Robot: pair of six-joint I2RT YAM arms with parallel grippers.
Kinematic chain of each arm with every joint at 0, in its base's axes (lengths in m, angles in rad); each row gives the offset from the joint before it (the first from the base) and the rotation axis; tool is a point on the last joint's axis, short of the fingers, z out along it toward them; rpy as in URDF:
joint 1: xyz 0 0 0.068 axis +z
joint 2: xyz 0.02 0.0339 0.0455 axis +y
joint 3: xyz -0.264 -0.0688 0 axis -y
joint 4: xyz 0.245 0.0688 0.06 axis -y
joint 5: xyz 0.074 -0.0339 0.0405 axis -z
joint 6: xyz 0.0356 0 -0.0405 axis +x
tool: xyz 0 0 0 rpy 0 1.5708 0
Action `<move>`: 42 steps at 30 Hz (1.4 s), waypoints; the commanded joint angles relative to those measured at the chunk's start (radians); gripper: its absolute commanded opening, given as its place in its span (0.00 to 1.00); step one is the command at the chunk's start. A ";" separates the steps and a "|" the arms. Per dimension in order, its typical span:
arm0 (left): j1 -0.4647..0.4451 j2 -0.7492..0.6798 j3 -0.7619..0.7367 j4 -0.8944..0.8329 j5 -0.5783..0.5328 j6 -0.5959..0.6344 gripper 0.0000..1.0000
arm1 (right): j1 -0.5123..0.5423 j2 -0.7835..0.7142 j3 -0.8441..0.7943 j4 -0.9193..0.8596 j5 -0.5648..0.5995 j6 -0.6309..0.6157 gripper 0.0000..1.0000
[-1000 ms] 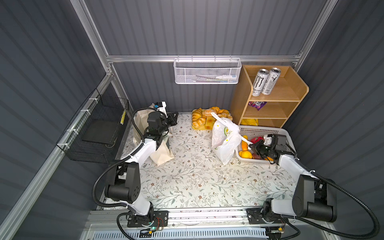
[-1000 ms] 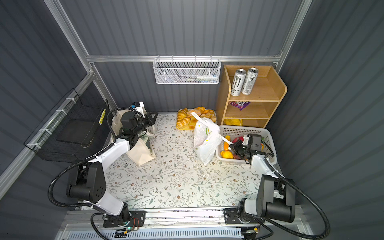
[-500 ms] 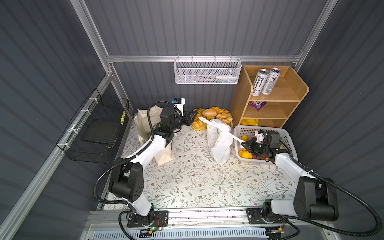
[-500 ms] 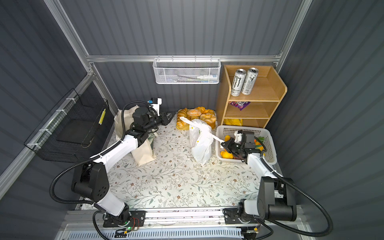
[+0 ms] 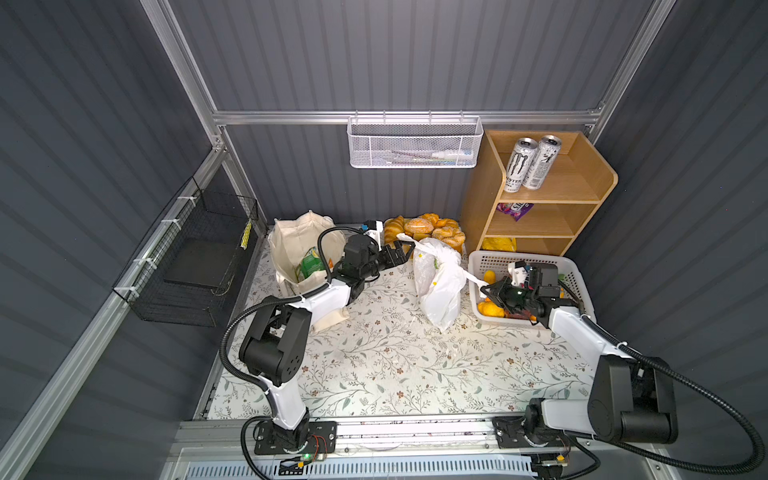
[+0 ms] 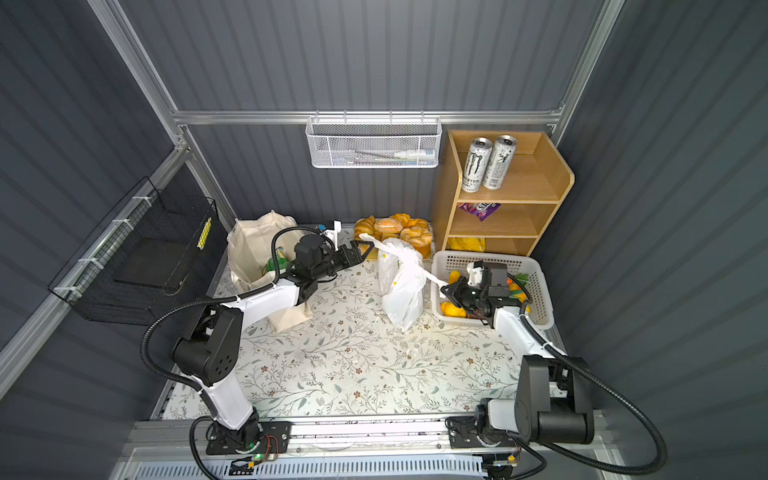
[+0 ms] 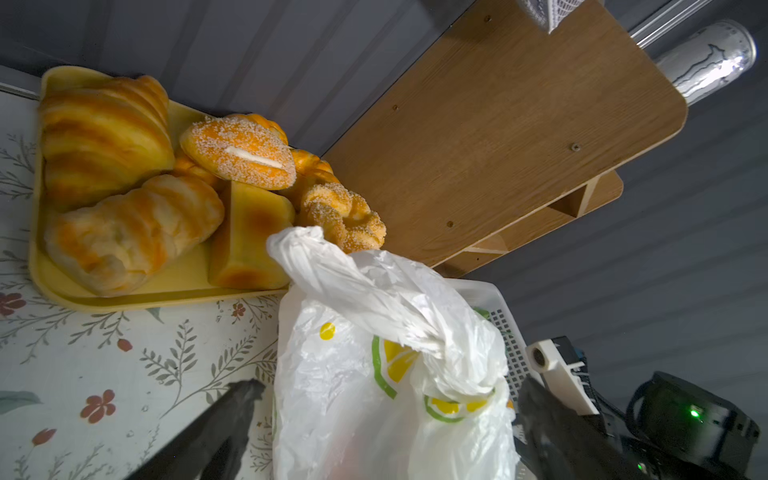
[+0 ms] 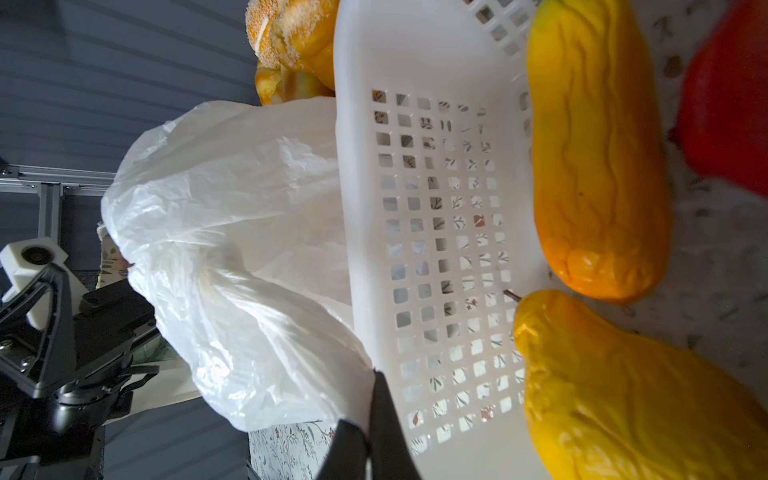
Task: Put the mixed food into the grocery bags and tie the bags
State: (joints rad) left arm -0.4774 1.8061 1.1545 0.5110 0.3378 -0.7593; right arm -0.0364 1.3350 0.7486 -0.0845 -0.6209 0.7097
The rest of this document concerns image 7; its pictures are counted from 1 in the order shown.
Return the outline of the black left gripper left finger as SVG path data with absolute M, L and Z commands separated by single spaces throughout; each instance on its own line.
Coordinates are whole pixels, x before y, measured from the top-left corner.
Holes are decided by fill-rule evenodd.
M 265 385 L 231 383 L 229 390 L 151 459 L 131 479 L 234 479 L 249 442 L 256 403 Z

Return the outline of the left gripper triangular right finger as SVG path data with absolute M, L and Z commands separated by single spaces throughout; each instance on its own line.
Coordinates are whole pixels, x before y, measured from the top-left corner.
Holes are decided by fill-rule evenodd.
M 645 479 L 590 424 L 539 382 L 526 379 L 516 403 L 526 437 L 524 461 L 538 479 Z

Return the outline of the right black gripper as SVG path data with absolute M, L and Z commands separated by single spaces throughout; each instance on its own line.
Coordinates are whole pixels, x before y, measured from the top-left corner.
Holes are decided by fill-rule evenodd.
M 620 453 L 645 479 L 745 479 L 761 430 L 743 410 L 691 382 L 655 372 L 625 410 L 600 404 L 623 422 Z

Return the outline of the white plastic produce basket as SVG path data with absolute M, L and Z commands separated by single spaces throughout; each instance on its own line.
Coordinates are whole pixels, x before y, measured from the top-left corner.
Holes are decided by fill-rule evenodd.
M 449 279 L 462 298 L 501 333 L 504 341 L 508 372 L 505 376 L 510 392 L 510 405 L 517 409 L 519 390 L 527 378 L 540 380 L 531 367 L 527 344 L 500 290 L 488 282 Z

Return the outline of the white plastic grocery bag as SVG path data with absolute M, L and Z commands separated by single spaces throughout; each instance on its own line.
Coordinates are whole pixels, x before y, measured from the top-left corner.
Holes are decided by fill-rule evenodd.
M 317 227 L 271 236 L 279 307 L 278 479 L 511 479 L 499 329 L 425 265 L 345 254 Z

